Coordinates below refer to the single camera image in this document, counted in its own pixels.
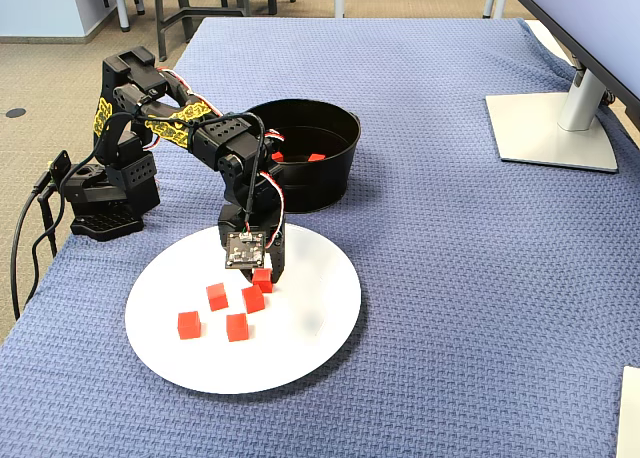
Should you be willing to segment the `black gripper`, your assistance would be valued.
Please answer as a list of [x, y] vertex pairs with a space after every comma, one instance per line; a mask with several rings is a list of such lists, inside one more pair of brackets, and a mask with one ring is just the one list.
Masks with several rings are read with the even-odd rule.
[[[231, 232], [246, 230], [246, 221], [252, 232], [266, 233], [265, 252], [270, 257], [271, 282], [276, 284], [285, 268], [284, 193], [271, 175], [261, 175], [254, 189], [253, 208], [247, 221], [245, 211], [238, 205], [226, 204], [218, 219], [220, 241], [227, 242]], [[239, 269], [249, 282], [253, 282], [253, 269]]]

